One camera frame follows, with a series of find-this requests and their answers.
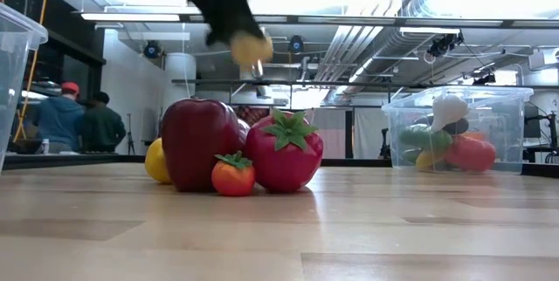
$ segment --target person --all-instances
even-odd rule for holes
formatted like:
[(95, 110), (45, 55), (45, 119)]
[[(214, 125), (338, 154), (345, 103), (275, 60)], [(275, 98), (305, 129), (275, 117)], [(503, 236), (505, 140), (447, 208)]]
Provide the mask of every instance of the person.
[(107, 106), (109, 100), (104, 92), (94, 94), (93, 107), (84, 115), (82, 140), (86, 152), (112, 153), (126, 136), (121, 116)]
[(76, 102), (79, 86), (73, 82), (62, 84), (60, 96), (43, 100), (31, 122), (38, 128), (38, 138), (49, 140), (49, 153), (79, 151), (79, 131), (84, 109)]

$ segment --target yellow fruit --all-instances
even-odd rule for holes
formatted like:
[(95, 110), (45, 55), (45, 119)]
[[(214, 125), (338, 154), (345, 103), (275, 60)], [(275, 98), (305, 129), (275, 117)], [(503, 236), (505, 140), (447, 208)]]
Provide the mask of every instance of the yellow fruit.
[(239, 65), (255, 65), (259, 60), (266, 62), (272, 58), (272, 39), (259, 39), (247, 33), (238, 32), (231, 40), (231, 56)]
[(417, 169), (426, 169), (430, 166), (434, 165), (435, 163), (443, 160), (445, 158), (445, 154), (434, 154), (432, 151), (422, 151), (419, 154), (418, 158), (416, 159), (416, 168)]
[(146, 172), (154, 180), (162, 184), (170, 184), (171, 180), (167, 174), (167, 167), (165, 167), (165, 154), (163, 153), (162, 139), (156, 139), (148, 148), (146, 154)]

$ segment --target clear plastic container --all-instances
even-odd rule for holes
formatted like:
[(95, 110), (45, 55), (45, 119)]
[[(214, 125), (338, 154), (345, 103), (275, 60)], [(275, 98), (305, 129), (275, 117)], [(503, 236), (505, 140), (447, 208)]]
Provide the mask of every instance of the clear plastic container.
[(45, 27), (0, 3), (0, 168), (16, 115), (27, 54), (47, 39)]
[(444, 173), (522, 171), (529, 88), (441, 86), (383, 106), (392, 166)]

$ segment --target table surface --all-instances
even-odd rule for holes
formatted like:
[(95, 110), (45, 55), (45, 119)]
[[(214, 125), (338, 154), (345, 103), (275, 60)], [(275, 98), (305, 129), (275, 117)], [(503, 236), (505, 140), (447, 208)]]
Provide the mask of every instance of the table surface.
[(556, 280), (559, 181), (321, 168), (296, 195), (178, 194), (142, 164), (0, 176), (3, 281)]

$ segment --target red cap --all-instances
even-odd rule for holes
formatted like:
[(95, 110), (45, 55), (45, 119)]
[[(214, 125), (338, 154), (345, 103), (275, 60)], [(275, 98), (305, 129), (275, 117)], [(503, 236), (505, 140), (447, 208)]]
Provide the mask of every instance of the red cap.
[(79, 86), (73, 82), (65, 82), (62, 84), (62, 89), (70, 89), (74, 90), (76, 93), (79, 93)]

